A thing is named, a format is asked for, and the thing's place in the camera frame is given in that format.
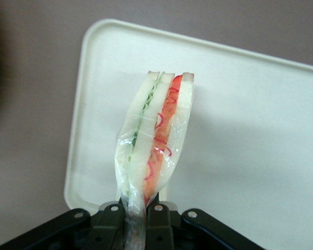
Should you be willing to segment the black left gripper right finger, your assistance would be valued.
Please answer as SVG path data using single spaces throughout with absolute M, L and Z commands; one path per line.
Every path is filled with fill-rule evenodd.
M 161 203 L 148 207 L 145 249 L 253 248 L 253 241 L 201 209 L 179 214 Z

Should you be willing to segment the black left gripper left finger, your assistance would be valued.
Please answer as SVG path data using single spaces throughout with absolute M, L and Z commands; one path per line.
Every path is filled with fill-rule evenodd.
M 123 249 L 125 210 L 121 202 L 95 215 L 72 209 L 2 245 L 0 249 Z

